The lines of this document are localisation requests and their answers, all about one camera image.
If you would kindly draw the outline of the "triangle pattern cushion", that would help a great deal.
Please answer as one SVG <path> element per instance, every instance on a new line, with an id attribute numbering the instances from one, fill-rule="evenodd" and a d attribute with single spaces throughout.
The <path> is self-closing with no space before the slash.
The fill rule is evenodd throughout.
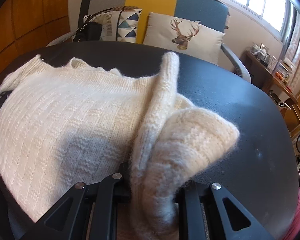
<path id="1" fill-rule="evenodd" d="M 142 9 L 138 7 L 114 7 L 84 16 L 84 23 L 101 25 L 100 41 L 135 43 Z"/>

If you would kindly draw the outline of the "grey yellow blue sofa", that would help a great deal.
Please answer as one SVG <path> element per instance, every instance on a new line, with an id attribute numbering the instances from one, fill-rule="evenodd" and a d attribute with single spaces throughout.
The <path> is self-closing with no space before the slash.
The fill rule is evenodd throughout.
<path id="1" fill-rule="evenodd" d="M 137 44 L 143 44 L 150 12 L 198 22 L 223 33 L 229 16 L 228 7 L 218 0 L 82 0 L 77 29 L 84 24 L 84 16 L 123 6 L 142 9 L 135 42 Z M 74 39 L 77 29 L 53 40 L 52 44 L 62 43 L 69 38 Z M 223 42 L 220 53 L 224 53 L 230 60 L 237 75 L 245 81 L 251 80 L 243 63 Z"/>

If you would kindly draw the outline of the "wooden side table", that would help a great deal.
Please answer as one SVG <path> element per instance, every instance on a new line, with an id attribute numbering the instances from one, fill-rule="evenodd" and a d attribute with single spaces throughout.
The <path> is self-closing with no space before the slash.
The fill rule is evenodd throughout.
<path id="1" fill-rule="evenodd" d="M 243 52 L 241 60 L 247 68 L 251 82 L 264 91 L 279 107 L 288 130 L 295 133 L 300 129 L 300 90 L 293 94 L 287 85 L 287 65 L 268 57 L 269 62 L 260 59 L 265 53 L 254 54 L 249 50 Z"/>

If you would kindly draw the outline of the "black leather handbag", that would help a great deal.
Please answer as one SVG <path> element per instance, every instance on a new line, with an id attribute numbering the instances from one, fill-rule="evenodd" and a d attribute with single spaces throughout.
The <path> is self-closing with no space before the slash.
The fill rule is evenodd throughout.
<path id="1" fill-rule="evenodd" d="M 77 29 L 74 42 L 98 41 L 102 33 L 102 24 L 87 22 Z"/>

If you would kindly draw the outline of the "deer print cushion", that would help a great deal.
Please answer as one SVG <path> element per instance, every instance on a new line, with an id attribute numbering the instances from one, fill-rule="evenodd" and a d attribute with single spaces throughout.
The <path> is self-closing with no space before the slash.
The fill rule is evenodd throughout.
<path id="1" fill-rule="evenodd" d="M 198 22 L 150 12 L 143 44 L 217 64 L 224 35 Z"/>

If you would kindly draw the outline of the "cream knitted sweater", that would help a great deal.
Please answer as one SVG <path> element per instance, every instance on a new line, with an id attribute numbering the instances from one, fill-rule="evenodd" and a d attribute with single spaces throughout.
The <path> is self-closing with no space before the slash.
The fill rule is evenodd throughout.
<path id="1" fill-rule="evenodd" d="M 36 222 L 74 183 L 96 183 L 129 161 L 130 219 L 139 239 L 177 239 L 173 198 L 232 149 L 237 127 L 177 92 L 179 57 L 132 78 L 73 58 L 55 68 L 36 56 L 0 92 L 0 175 Z"/>

